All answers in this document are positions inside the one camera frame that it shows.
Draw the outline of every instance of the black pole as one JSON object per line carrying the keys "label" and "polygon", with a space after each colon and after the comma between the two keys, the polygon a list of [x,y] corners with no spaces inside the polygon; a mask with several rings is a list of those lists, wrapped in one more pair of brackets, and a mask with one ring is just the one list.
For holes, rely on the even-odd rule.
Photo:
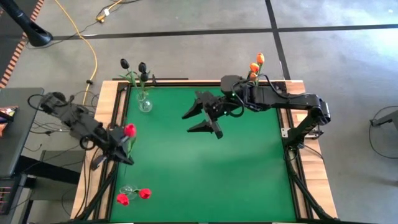
{"label": "black pole", "polygon": [[32,46],[45,46],[52,40],[51,33],[31,21],[13,0],[0,0],[0,6],[24,30]]}

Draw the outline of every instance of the orange tulip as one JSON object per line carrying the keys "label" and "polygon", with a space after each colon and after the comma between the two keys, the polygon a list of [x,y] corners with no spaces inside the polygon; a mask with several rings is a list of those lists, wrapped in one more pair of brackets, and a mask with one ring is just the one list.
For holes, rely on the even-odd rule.
{"label": "orange tulip", "polygon": [[259,71],[260,67],[258,64],[256,63],[251,63],[250,64],[250,71],[257,73]]}
{"label": "orange tulip", "polygon": [[257,54],[257,63],[263,64],[264,63],[264,55],[262,53]]}
{"label": "orange tulip", "polygon": [[254,72],[250,73],[250,75],[249,75],[250,81],[254,81],[254,80],[256,80],[256,78],[257,78],[257,74],[255,74]]}

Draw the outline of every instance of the black floor stripe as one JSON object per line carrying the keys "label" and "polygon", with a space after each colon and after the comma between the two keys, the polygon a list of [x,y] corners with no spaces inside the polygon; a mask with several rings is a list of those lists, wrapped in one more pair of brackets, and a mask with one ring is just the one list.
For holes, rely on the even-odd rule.
{"label": "black floor stripe", "polygon": [[287,28],[278,28],[278,32],[313,32],[313,31],[372,30],[372,29],[396,29],[396,28],[398,28],[398,24],[325,26],[325,27],[287,27]]}
{"label": "black floor stripe", "polygon": [[267,6],[267,10],[268,10],[269,20],[271,22],[272,34],[274,35],[276,50],[278,52],[280,65],[282,66],[282,72],[283,72],[285,79],[290,80],[290,73],[289,73],[289,69],[287,68],[285,53],[284,53],[284,49],[282,46],[282,41],[280,40],[274,10],[272,10],[271,0],[266,0],[266,6]]}
{"label": "black floor stripe", "polygon": [[[215,29],[215,30],[187,30],[187,31],[166,31],[166,32],[142,32],[130,34],[97,34],[84,36],[86,39],[115,39],[131,37],[171,37],[181,35],[211,35],[211,34],[257,34],[272,32],[271,28],[248,28],[248,29]],[[65,40],[70,36],[56,36],[54,40]],[[69,38],[71,40],[79,39],[79,36]]]}

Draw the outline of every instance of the yellow cable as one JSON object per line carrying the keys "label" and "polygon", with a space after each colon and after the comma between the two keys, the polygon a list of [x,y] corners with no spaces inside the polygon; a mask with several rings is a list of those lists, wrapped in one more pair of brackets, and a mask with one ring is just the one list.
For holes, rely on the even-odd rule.
{"label": "yellow cable", "polygon": [[110,7],[108,8],[108,10],[111,10],[111,9],[113,8],[113,6],[119,4],[121,1],[122,1],[122,0],[118,0],[117,2],[115,2],[112,6],[110,6]]}
{"label": "yellow cable", "polygon": [[[80,34],[79,29],[77,28],[75,22],[73,21],[73,19],[69,16],[69,14],[66,12],[66,10],[61,6],[61,4],[58,2],[58,0],[55,0],[55,2],[58,4],[58,6],[62,9],[62,11],[65,13],[65,15],[67,15],[68,19],[70,20],[70,22],[72,23],[72,25],[75,27],[75,30],[77,32],[77,34],[79,35],[79,38],[84,40],[88,46],[90,47],[91,51],[93,52],[94,55],[94,61],[95,61],[95,67],[94,67],[94,71],[93,74],[90,77],[90,81],[93,80],[93,78],[95,77],[95,74],[97,73],[97,68],[98,68],[98,63],[97,63],[97,55],[95,54],[94,48],[93,46],[91,46],[91,44]],[[86,103],[86,97],[87,97],[87,91],[90,87],[90,84],[87,84],[86,87],[86,91],[85,91],[85,95],[83,97],[83,105]]]}
{"label": "yellow cable", "polygon": [[[109,8],[107,8],[107,10],[110,11],[110,10],[113,8],[113,6],[119,4],[121,1],[122,1],[122,0],[118,0],[117,2],[115,2],[114,4],[112,4]],[[106,16],[107,16],[106,14],[103,14],[102,16],[98,16],[98,17],[96,18],[96,20],[99,21],[100,23],[103,23],[103,22],[105,22],[105,17],[106,17]]]}

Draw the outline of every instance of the red tulip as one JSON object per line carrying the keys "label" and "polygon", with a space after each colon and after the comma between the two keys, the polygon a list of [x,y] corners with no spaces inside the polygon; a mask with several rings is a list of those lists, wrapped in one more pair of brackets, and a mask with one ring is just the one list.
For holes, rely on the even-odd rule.
{"label": "red tulip", "polygon": [[250,64],[250,71],[257,73],[259,71],[260,67],[258,64],[256,63],[251,63]]}
{"label": "red tulip", "polygon": [[141,189],[140,191],[139,191],[139,196],[142,198],[142,199],[148,199],[148,198],[150,198],[150,195],[152,194],[152,192],[149,190],[149,189]]}
{"label": "red tulip", "polygon": [[128,206],[129,205],[129,198],[127,197],[127,195],[125,194],[119,194],[116,197],[116,201],[124,206]]}
{"label": "red tulip", "polygon": [[136,136],[137,129],[133,124],[128,124],[126,127],[124,127],[124,134],[129,136],[130,138],[133,138]]}
{"label": "red tulip", "polygon": [[256,79],[257,79],[257,74],[255,74],[254,72],[250,73],[249,79],[250,79],[251,81],[256,80]]}
{"label": "red tulip", "polygon": [[264,61],[265,61],[264,55],[262,53],[258,53],[257,54],[257,63],[260,65],[260,64],[263,64]]}

